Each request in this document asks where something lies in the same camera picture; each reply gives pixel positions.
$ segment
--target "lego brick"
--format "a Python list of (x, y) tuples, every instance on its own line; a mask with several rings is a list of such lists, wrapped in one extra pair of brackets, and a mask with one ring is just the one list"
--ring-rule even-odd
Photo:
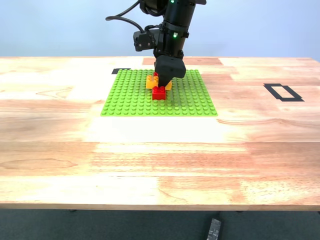
[(152, 88), (152, 100), (166, 100), (166, 89), (164, 86)]
[(158, 77), (157, 76), (152, 76), (148, 75), (146, 76), (146, 83), (145, 83), (145, 88), (146, 89), (153, 89), (154, 87), (158, 87)]
[[(156, 75), (148, 75), (146, 76), (146, 83), (145, 83), (145, 88), (146, 89), (153, 89), (154, 87), (158, 87), (159, 83), (159, 77), (158, 74)], [(165, 90), (170, 91), (172, 88), (172, 81), (170, 81), (167, 86), (165, 86)]]
[(166, 86), (165, 86), (165, 90), (170, 91), (172, 88), (172, 81), (170, 81)]
[(184, 78), (172, 80), (166, 100), (152, 100), (146, 89), (153, 70), (119, 70), (101, 116), (192, 116), (215, 117), (217, 111), (199, 71), (187, 70)]

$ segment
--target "wooden table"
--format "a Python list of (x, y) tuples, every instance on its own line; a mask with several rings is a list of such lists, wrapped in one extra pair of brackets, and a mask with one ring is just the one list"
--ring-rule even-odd
[(0, 207), (320, 211), (320, 63), (184, 61), (218, 117), (100, 117), (151, 57), (0, 58)]

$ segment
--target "black cylindrical housing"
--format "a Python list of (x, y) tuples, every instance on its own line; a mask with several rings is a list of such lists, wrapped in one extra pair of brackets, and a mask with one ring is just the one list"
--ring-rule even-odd
[(195, 6), (189, 0), (169, 0), (166, 6), (164, 21), (180, 27), (189, 27)]

